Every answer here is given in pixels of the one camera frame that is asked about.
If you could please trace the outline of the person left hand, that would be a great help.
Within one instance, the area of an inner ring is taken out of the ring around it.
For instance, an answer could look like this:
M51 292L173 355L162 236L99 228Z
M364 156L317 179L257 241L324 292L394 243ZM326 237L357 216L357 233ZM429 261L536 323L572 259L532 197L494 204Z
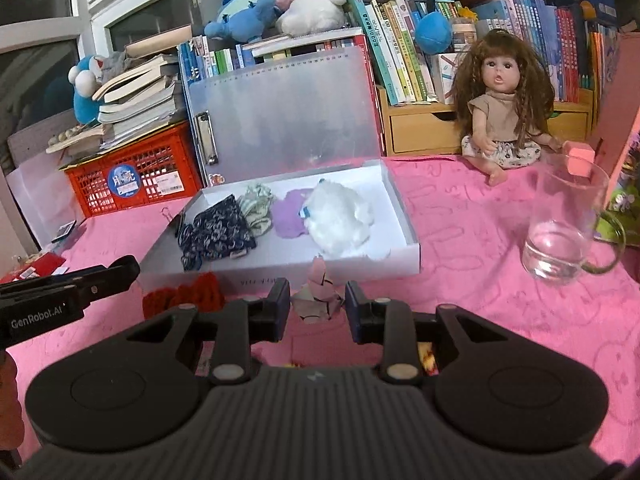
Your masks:
M2 451L18 448L25 435L16 378L15 361L6 350L2 350L0 368L0 448Z

